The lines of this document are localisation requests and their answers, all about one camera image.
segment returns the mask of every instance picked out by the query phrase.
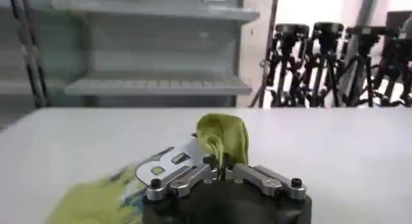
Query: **bolt head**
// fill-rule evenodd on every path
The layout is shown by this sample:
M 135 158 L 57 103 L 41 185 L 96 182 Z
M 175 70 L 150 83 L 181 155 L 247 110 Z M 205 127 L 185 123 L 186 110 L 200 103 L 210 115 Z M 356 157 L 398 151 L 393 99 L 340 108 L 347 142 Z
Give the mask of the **bolt head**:
M 159 189 L 160 186 L 162 186 L 162 180 L 161 179 L 152 179 L 150 181 L 150 188 Z
M 291 183 L 293 188 L 301 188 L 303 185 L 302 180 L 299 178 L 293 178 Z

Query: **table surface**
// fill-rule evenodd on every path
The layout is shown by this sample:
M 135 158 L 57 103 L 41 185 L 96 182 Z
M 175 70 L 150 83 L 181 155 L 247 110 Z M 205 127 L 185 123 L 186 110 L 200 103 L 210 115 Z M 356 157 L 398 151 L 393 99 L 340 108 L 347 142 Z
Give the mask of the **table surface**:
M 42 223 L 72 185 L 241 117 L 250 164 L 300 177 L 312 223 L 410 223 L 410 109 L 43 109 L 0 133 L 0 223 Z

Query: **metal bracket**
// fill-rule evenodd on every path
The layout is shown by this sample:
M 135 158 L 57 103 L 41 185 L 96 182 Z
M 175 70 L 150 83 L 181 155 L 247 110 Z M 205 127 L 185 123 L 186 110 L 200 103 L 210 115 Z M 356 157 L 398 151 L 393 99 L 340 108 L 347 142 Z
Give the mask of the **metal bracket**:
M 306 198 L 306 186 L 300 179 L 294 178 L 292 180 L 289 180 L 288 178 L 285 178 L 284 176 L 275 173 L 261 165 L 255 166 L 253 168 L 259 173 L 278 180 L 282 184 L 283 189 L 286 191 L 289 198 L 293 200 L 304 200 Z
M 229 176 L 235 180 L 247 180 L 256 187 L 259 187 L 262 193 L 267 196 L 276 197 L 282 190 L 281 182 L 261 174 L 244 164 L 236 164 Z
M 166 197 L 167 192 L 169 191 L 169 184 L 173 180 L 189 172 L 191 169 L 191 166 L 185 165 L 179 168 L 177 171 L 170 174 L 169 176 L 166 176 L 163 180 L 157 179 L 158 182 L 152 182 L 151 185 L 148 186 L 146 189 L 147 199 L 151 201 L 159 201 L 164 199 Z
M 170 184 L 170 188 L 175 192 L 177 197 L 185 197 L 189 195 L 192 187 L 200 180 L 216 179 L 218 177 L 217 171 L 217 169 L 212 170 L 209 164 L 202 164 L 183 177 L 173 180 Z

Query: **green cloth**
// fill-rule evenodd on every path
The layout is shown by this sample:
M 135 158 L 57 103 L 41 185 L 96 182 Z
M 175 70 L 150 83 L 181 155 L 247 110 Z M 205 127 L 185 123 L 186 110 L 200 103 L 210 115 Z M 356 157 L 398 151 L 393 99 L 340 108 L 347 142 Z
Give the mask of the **green cloth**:
M 214 154 L 222 165 L 227 153 L 236 163 L 248 164 L 248 134 L 245 123 L 239 117 L 208 114 L 200 119 L 196 128 L 199 144 Z
M 243 121 L 229 115 L 209 114 L 197 125 L 200 145 L 215 154 L 220 164 L 228 153 L 237 163 L 247 163 L 248 135 Z M 159 161 L 159 153 L 142 163 L 134 163 L 116 174 L 72 187 L 54 208 L 46 224 L 139 224 L 145 187 L 136 179 L 139 165 Z

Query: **shelf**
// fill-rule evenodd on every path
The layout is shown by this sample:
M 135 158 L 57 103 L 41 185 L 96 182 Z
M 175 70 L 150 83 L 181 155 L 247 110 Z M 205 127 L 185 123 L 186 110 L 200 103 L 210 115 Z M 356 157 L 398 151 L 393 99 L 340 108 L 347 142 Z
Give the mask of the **shelf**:
M 251 22 L 259 17 L 259 12 L 249 9 L 211 5 L 144 5 L 127 1 L 109 0 L 51 0 L 51 5 L 57 11 L 220 19 L 244 23 Z
M 66 87 L 69 95 L 248 95 L 238 77 L 211 72 L 93 72 Z
M 49 91 L 62 89 L 67 83 L 58 79 L 46 79 Z M 0 70 L 0 95 L 31 95 L 32 88 L 27 73 L 21 70 Z
M 0 0 L 0 8 L 10 7 L 10 0 Z

